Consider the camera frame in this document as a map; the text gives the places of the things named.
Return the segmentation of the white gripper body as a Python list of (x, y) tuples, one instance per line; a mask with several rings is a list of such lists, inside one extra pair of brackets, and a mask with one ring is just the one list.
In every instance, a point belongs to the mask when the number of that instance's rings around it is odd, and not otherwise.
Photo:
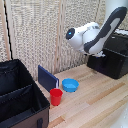
[(100, 51), (99, 53), (96, 53), (94, 56), (95, 57), (105, 57), (106, 55), (103, 53), (103, 51)]

